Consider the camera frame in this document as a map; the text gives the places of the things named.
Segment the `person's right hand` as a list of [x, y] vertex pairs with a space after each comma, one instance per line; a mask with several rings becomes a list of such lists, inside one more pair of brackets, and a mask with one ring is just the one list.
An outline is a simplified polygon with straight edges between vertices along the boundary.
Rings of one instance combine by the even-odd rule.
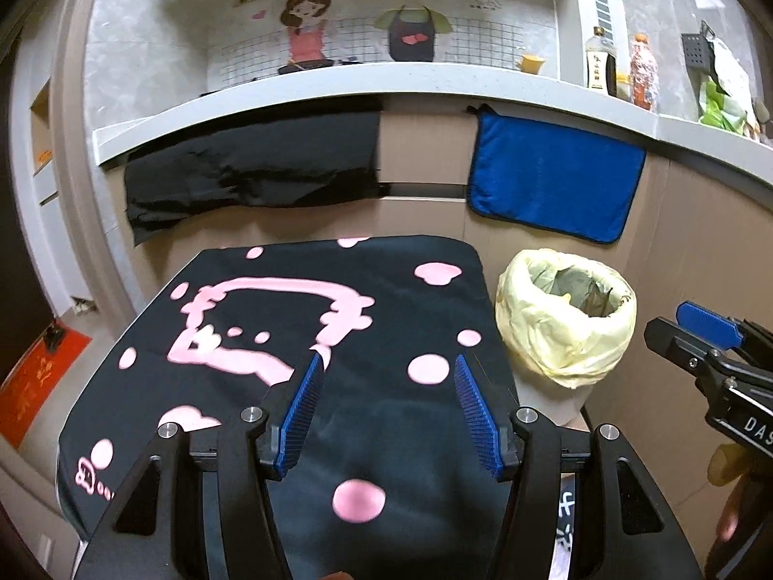
[[748, 524], [752, 512], [763, 519], [772, 514], [772, 462], [742, 445], [719, 445], [707, 465], [707, 480], [714, 487], [732, 484], [729, 497], [716, 524], [716, 541], [730, 541], [740, 526]]

